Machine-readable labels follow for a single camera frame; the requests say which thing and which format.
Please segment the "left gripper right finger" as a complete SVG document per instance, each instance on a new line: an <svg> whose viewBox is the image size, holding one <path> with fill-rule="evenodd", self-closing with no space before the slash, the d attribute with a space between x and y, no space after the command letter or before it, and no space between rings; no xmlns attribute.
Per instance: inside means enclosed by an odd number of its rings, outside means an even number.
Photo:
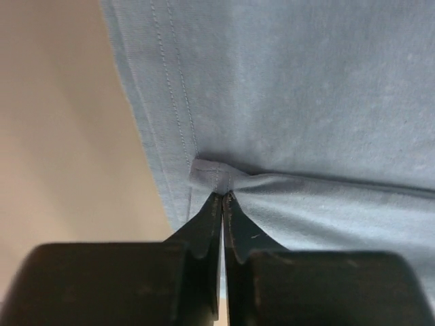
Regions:
<svg viewBox="0 0 435 326"><path fill-rule="evenodd" d="M433 325L415 273L382 251L291 251L222 200L231 325Z"/></svg>

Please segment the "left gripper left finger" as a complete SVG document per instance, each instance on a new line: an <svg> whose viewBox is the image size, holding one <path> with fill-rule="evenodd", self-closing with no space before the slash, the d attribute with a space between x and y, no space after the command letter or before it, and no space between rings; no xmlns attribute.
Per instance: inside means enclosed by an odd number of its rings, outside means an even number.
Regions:
<svg viewBox="0 0 435 326"><path fill-rule="evenodd" d="M2 325L212 325L222 197L162 242L49 243L24 259Z"/></svg>

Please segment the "grey-blue t shirt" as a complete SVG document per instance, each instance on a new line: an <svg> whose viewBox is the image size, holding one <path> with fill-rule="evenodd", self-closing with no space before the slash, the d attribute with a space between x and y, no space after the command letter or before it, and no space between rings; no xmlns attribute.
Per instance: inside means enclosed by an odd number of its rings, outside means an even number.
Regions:
<svg viewBox="0 0 435 326"><path fill-rule="evenodd" d="M293 250L403 256L434 299L433 1L103 1L177 230L211 192Z"/></svg>

